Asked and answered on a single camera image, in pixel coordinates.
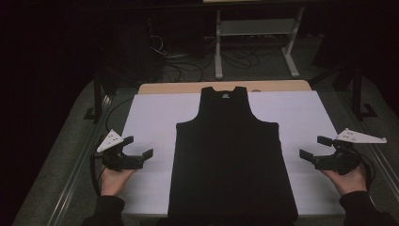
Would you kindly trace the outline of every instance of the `tank top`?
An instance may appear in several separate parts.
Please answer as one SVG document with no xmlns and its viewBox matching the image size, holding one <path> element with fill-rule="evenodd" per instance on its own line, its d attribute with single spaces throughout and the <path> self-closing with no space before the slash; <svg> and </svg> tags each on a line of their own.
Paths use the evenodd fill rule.
<svg viewBox="0 0 399 226">
<path fill-rule="evenodd" d="M 246 88 L 203 88 L 197 117 L 176 131 L 170 218 L 296 221 L 279 125 L 252 114 Z"/>
</svg>

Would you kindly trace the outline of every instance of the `black cable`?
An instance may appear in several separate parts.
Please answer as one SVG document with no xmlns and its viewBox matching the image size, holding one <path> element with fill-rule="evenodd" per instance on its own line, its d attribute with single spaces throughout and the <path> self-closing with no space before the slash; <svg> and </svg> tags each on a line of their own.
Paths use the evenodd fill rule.
<svg viewBox="0 0 399 226">
<path fill-rule="evenodd" d="M 118 107 L 120 107 L 121 105 L 123 105 L 123 104 L 125 104 L 125 103 L 127 103 L 127 102 L 129 102 L 129 101 L 131 101 L 131 100 L 133 100 L 135 97 L 131 97 L 131 98 L 129 98 L 129 99 L 127 99 L 127 100 L 124 100 L 122 103 L 120 103 L 119 105 L 117 105 L 117 106 L 115 106 L 109 113 L 108 113 L 108 115 L 106 116 L 106 119 L 105 119 L 105 129 L 106 129 L 106 131 L 109 133 L 109 131 L 111 131 L 110 129 L 109 129 L 109 127 L 108 127 L 108 121 L 109 121 L 109 117 L 111 116 L 111 114 L 118 108 Z"/>
<path fill-rule="evenodd" d="M 229 51 L 230 55 L 232 56 L 229 56 L 227 54 L 221 54 L 223 56 L 223 60 L 232 67 L 238 69 L 249 69 L 258 66 L 261 63 L 259 59 L 260 56 L 268 56 L 278 51 L 278 49 L 275 49 L 271 53 L 258 54 L 259 49 L 261 49 L 265 45 L 264 41 L 261 42 L 261 46 L 258 47 L 257 50 L 249 51 L 244 51 L 242 50 L 243 47 L 236 47 L 231 45 L 231 43 L 228 43 L 228 45 L 231 49 L 233 49 Z"/>
<path fill-rule="evenodd" d="M 199 60 L 201 60 L 201 59 L 204 59 L 205 58 L 205 56 L 194 56 L 194 58 L 193 59 L 190 59 L 190 60 L 187 60 L 187 61 L 181 61 L 181 62 L 176 62 L 176 61 L 174 61 L 174 60 L 177 60 L 177 58 L 176 59 L 168 59 L 168 61 L 167 61 L 167 64 L 186 64 L 186 63 L 194 63 L 194 62 L 197 62 L 197 61 L 199 61 Z M 213 57 L 211 57 L 211 59 L 204 65 L 204 66 L 202 66 L 201 68 L 202 69 L 206 69 L 207 67 L 209 67 L 209 65 L 212 63 L 212 59 L 213 59 Z"/>
<path fill-rule="evenodd" d="M 171 83 L 177 83 L 177 82 L 179 82 L 179 81 L 180 81 L 180 78 L 181 78 L 181 77 L 183 76 L 183 74 L 184 74 L 184 73 L 182 72 L 182 70 L 176 68 L 175 66 L 173 66 L 173 65 L 171 65 L 171 64 L 166 64 L 165 66 L 166 66 L 166 67 L 174 68 L 174 69 L 176 69 L 176 71 L 179 73 L 179 76 L 178 76 L 176 79 L 172 80 L 172 79 L 170 78 L 168 72 L 167 72 L 167 77 L 168 77 L 168 79 L 169 79 L 169 82 L 171 82 Z"/>
<path fill-rule="evenodd" d="M 104 170 L 105 170 L 105 167 L 101 170 L 99 176 L 97 177 L 97 184 L 99 184 L 101 175 L 103 175 Z"/>
<path fill-rule="evenodd" d="M 96 192 L 97 196 L 101 195 L 100 192 L 100 188 L 98 185 L 98 180 L 96 180 L 96 164 L 95 164 L 95 159 L 97 158 L 97 156 L 95 156 L 96 154 L 96 150 L 97 148 L 100 146 L 101 142 L 104 140 L 104 137 L 100 137 L 99 141 L 97 142 L 97 144 L 94 146 L 93 150 L 91 151 L 91 155 L 90 155 L 90 175 L 91 175 L 91 182 L 93 184 L 93 188 L 94 191 Z"/>
<path fill-rule="evenodd" d="M 215 40 L 213 40 L 212 43 L 204 43 L 204 47 L 203 47 L 204 51 L 202 52 L 204 55 L 207 54 L 214 54 L 215 53 Z M 189 61 L 185 61 L 184 63 L 192 63 L 195 61 L 198 61 L 199 59 L 202 59 L 202 55 L 198 55 L 198 54 L 179 54 L 174 56 L 173 55 L 173 50 L 169 50 L 168 51 L 168 55 L 165 56 L 165 59 L 168 61 L 168 63 L 176 63 L 175 60 L 181 60 L 181 59 L 186 59 L 188 57 L 193 57 L 193 59 L 190 59 Z"/>
<path fill-rule="evenodd" d="M 196 64 L 192 64 L 192 63 L 178 63 L 178 64 L 188 65 L 188 66 L 192 66 L 192 67 L 197 68 L 197 69 L 191 70 L 191 69 L 186 69 L 186 68 L 184 68 L 184 67 L 179 67 L 179 66 L 173 65 L 174 68 L 179 69 L 179 70 L 182 70 L 182 71 L 186 71 L 186 72 L 200 72 L 200 77 L 199 77 L 199 79 L 198 79 L 196 82 L 200 82 L 200 81 L 202 80 L 204 74 L 203 74 L 203 69 L 202 69 L 200 66 L 198 66 L 198 65 L 196 65 Z"/>
<path fill-rule="evenodd" d="M 208 61 L 207 64 L 205 64 L 205 66 L 202 67 L 202 69 L 204 70 L 204 69 L 208 68 L 214 61 L 215 61 L 215 55 L 212 54 L 212 56 L 210 57 L 210 60 Z"/>
<path fill-rule="evenodd" d="M 366 170 L 366 175 L 365 175 L 366 189 L 367 191 L 370 191 L 370 188 L 372 186 L 372 183 L 376 175 L 375 165 L 372 162 L 372 160 L 364 154 L 361 155 L 360 161 L 363 164 L 364 169 Z"/>
<path fill-rule="evenodd" d="M 203 56 L 192 55 L 192 54 L 184 54 L 179 56 L 169 56 L 166 57 L 167 63 L 174 64 L 174 63 L 193 63 L 199 61 L 203 58 Z"/>
<path fill-rule="evenodd" d="M 269 53 L 264 53 L 264 54 L 255 53 L 254 55 L 258 56 L 258 57 L 260 57 L 260 56 L 269 56 L 269 55 L 275 54 L 276 52 L 280 52 L 280 51 L 281 50 L 279 48 L 273 48 L 273 49 L 271 49 L 271 51 Z"/>
<path fill-rule="evenodd" d="M 200 77 L 197 81 L 190 81 L 190 80 L 186 79 L 184 75 L 183 75 L 183 81 L 184 82 L 200 82 L 200 81 L 202 81 L 203 76 L 204 76 L 203 70 L 200 70 Z"/>
</svg>

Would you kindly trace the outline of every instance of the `hand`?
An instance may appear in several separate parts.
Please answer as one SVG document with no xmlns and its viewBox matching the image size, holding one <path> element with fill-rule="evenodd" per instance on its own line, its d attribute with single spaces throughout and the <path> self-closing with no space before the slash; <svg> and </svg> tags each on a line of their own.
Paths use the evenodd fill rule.
<svg viewBox="0 0 399 226">
<path fill-rule="evenodd" d="M 122 171 L 114 171 L 105 168 L 101 175 L 101 195 L 102 196 L 118 196 L 124 189 L 127 180 L 135 173 L 137 169 L 128 169 Z"/>
<path fill-rule="evenodd" d="M 360 166 L 356 167 L 345 175 L 340 175 L 338 172 L 332 170 L 320 171 L 331 180 L 341 195 L 345 195 L 353 191 L 367 191 L 366 181 Z"/>
</svg>

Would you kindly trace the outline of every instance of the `white board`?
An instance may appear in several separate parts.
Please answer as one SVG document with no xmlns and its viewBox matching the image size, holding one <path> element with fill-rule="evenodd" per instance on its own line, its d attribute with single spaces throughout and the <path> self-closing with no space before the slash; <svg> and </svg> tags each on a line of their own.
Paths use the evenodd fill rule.
<svg viewBox="0 0 399 226">
<path fill-rule="evenodd" d="M 252 113 L 259 120 L 279 124 L 282 154 L 299 215 L 343 214 L 334 185 L 310 162 L 299 158 L 299 149 L 315 155 L 335 151 L 317 143 L 317 136 L 337 136 L 317 92 L 250 92 L 248 98 Z M 126 201 L 123 213 L 167 216 L 176 123 L 194 119 L 199 105 L 199 93 L 146 94 L 134 98 L 122 137 L 134 136 L 135 142 L 126 146 L 124 152 L 138 155 L 153 148 L 153 158 L 132 176 L 120 194 Z"/>
</svg>

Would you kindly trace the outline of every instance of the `black sleeve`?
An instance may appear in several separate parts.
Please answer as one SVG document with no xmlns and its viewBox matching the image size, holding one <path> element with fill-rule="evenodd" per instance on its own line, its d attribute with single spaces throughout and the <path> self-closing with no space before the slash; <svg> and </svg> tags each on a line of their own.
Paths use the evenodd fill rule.
<svg viewBox="0 0 399 226">
<path fill-rule="evenodd" d="M 345 210 L 345 226 L 395 226 L 399 225 L 390 213 L 378 212 L 365 191 L 343 195 L 340 204 Z"/>
<path fill-rule="evenodd" d="M 82 226 L 122 226 L 121 212 L 124 200 L 116 196 L 100 196 L 96 201 L 94 215 L 85 218 Z"/>
</svg>

